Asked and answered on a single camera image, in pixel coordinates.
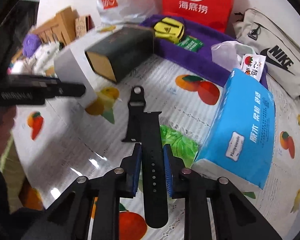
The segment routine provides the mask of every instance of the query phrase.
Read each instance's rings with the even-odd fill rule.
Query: tissue pack
[[[273,95],[234,69],[192,169],[213,179],[227,177],[241,191],[263,189],[274,147]]]

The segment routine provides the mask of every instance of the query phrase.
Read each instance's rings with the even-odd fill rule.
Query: silver screw
[[[191,173],[191,169],[183,168],[183,169],[181,170],[181,172],[182,172],[183,174],[190,174],[190,173]]]
[[[135,88],[134,88],[134,92],[135,92],[136,94],[140,94],[140,93],[141,93],[141,88],[140,88],[140,87],[135,87]]]
[[[124,169],[123,169],[123,168],[118,167],[118,168],[115,168],[115,169],[114,169],[114,173],[115,173],[115,174],[121,174],[121,173],[123,173],[123,172],[124,172]]]
[[[227,178],[225,178],[225,177],[221,177],[221,178],[219,179],[219,182],[220,182],[221,184],[226,185],[226,184],[228,184],[229,179],[227,179]]]
[[[85,176],[80,176],[77,178],[77,182],[78,183],[84,183],[86,182],[87,178]]]

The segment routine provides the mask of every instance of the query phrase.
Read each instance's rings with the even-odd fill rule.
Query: purple fluffy object
[[[35,51],[41,45],[41,40],[36,34],[27,34],[23,40],[23,56],[32,57]]]

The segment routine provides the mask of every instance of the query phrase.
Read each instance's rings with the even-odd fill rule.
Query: red shopping bag
[[[181,16],[225,32],[234,0],[162,0],[163,14]]]

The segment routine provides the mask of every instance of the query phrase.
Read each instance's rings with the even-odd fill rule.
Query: green tissue packet
[[[186,50],[197,52],[198,49],[204,46],[203,42],[199,41],[197,38],[187,35],[186,38],[179,42],[177,46],[182,47]]]
[[[190,168],[199,150],[198,144],[166,125],[160,125],[160,132],[162,146],[170,144],[173,155],[183,159],[185,166]]]

